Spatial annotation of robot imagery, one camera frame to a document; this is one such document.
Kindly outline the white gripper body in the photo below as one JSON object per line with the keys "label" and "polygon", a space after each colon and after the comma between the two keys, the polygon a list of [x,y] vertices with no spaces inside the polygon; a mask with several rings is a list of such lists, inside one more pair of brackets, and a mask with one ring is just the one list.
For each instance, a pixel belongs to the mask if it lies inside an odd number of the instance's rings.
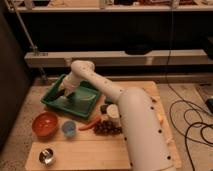
{"label": "white gripper body", "polygon": [[64,91],[65,96],[69,96],[79,85],[80,79],[75,74],[71,73],[63,78],[59,89]]}

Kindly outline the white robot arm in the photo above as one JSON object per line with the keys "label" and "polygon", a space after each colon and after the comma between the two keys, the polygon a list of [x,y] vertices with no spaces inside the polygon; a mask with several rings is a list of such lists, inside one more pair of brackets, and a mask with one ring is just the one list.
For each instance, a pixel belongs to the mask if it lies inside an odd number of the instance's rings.
{"label": "white robot arm", "polygon": [[83,80],[118,106],[132,171],[176,171],[151,97],[138,87],[123,88],[97,74],[91,61],[76,60],[61,87],[70,95]]}

